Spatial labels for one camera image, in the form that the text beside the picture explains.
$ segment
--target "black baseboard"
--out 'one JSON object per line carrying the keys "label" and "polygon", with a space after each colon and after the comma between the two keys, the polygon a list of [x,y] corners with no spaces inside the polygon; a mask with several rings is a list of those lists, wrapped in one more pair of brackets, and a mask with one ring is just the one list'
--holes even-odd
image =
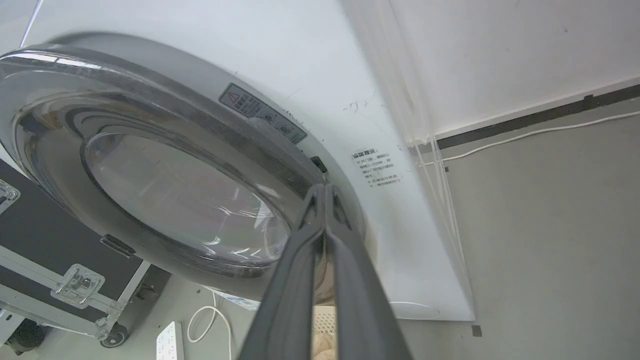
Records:
{"label": "black baseboard", "polygon": [[[534,124],[539,124],[541,122],[557,119],[559,117],[581,113],[585,110],[595,109],[601,106],[611,105],[616,102],[633,99],[635,97],[640,97],[640,85],[630,86],[628,88],[598,96],[587,95],[583,98],[583,100],[572,102],[571,104],[558,106],[549,110],[533,113],[523,117],[518,117],[517,119],[482,127],[480,129],[469,131],[467,133],[440,139],[438,140],[438,146],[441,149],[446,149],[448,147],[461,145],[463,143],[488,138],[498,134],[506,133],[508,131],[513,131]],[[412,154],[415,154],[416,148],[412,147],[409,150]],[[420,151],[421,154],[427,154],[431,152],[431,146],[428,144],[420,144],[417,146],[417,150]]]}

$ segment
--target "power cord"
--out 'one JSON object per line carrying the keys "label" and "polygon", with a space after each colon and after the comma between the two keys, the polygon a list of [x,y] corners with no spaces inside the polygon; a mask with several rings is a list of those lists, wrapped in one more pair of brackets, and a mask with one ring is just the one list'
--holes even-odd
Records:
{"label": "power cord", "polygon": [[[465,156],[469,156],[471,154],[475,154],[478,151],[481,150],[485,150],[485,149],[489,149],[490,147],[494,147],[494,146],[498,146],[498,145],[502,145],[504,143],[508,143],[508,142],[512,142],[515,140],[519,140],[522,138],[526,138],[528,136],[531,135],[536,135],[536,134],[542,134],[542,133],[549,133],[551,131],[557,131],[557,130],[569,130],[569,129],[576,129],[578,127],[584,127],[584,126],[589,126],[589,125],[595,125],[595,124],[599,124],[601,122],[605,122],[605,121],[610,121],[610,120],[618,120],[618,119],[624,119],[627,117],[632,117],[632,116],[636,116],[636,115],[640,115],[640,111],[634,111],[632,113],[626,113],[626,114],[621,114],[621,115],[615,115],[615,116],[611,116],[611,117],[606,117],[603,119],[598,119],[598,120],[594,120],[594,121],[590,121],[590,122],[585,122],[583,124],[576,124],[576,125],[569,125],[569,126],[559,126],[559,127],[550,127],[548,129],[540,129],[540,130],[535,130],[535,131],[531,131],[530,133],[526,133],[526,134],[522,134],[522,135],[518,135],[516,137],[513,138],[509,138],[503,141],[499,141],[499,142],[495,142],[495,143],[490,143],[488,145],[485,146],[481,146],[477,149],[465,152],[462,155],[457,155],[457,156],[452,156],[450,158],[446,158],[446,159],[442,159],[442,161],[451,161],[451,160],[456,160],[456,159],[460,159],[460,158],[464,158]],[[432,161],[430,163],[425,163],[425,165],[433,165],[435,163],[435,161]]]}
{"label": "power cord", "polygon": [[[189,320],[189,325],[187,326],[187,339],[189,339],[190,343],[197,343],[198,341],[202,340],[204,338],[204,336],[209,332],[209,329],[211,329],[211,326],[213,325],[213,321],[215,321],[215,319],[216,319],[216,315],[220,314],[220,316],[222,316],[222,320],[224,320],[225,324],[227,325],[227,331],[229,333],[229,360],[233,360],[233,357],[232,357],[232,354],[231,354],[231,325],[229,325],[229,321],[227,321],[227,318],[225,317],[225,315],[223,315],[223,313],[218,309],[218,304],[217,304],[217,301],[216,301],[216,294],[213,291],[211,291],[211,293],[213,294],[213,306],[203,306],[193,314],[193,316]],[[200,337],[198,337],[197,339],[194,340],[191,337],[191,323],[193,323],[193,319],[196,318],[198,313],[200,313],[202,310],[205,310],[205,309],[213,310],[213,315],[211,316],[211,321],[209,321],[209,324],[207,325],[207,328],[202,333],[202,335],[200,335]]]}

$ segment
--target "transparent door window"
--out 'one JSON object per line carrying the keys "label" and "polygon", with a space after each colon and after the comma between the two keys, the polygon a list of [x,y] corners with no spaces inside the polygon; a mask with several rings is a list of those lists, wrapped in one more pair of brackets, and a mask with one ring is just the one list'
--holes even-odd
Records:
{"label": "transparent door window", "polygon": [[287,240],[282,220],[214,167],[147,138],[104,134],[86,149],[96,182],[126,212],[212,256],[270,263]]}

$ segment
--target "caster wheel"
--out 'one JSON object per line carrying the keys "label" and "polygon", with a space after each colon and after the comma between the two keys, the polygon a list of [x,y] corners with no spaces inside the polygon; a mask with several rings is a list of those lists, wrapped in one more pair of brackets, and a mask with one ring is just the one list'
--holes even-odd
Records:
{"label": "caster wheel", "polygon": [[32,320],[25,319],[6,341],[16,355],[33,350],[44,340],[44,330]]}
{"label": "caster wheel", "polygon": [[126,327],[116,323],[109,332],[109,337],[101,340],[100,345],[106,348],[119,347],[129,338],[129,331]]}

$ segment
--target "door latch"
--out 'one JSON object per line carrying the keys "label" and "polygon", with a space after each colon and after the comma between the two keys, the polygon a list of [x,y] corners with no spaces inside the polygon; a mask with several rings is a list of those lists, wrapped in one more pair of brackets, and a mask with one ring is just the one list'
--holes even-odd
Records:
{"label": "door latch", "polygon": [[0,214],[20,197],[20,191],[0,180]]}
{"label": "door latch", "polygon": [[73,264],[62,282],[51,290],[51,296],[78,309],[84,309],[103,284],[104,276],[83,265]]}

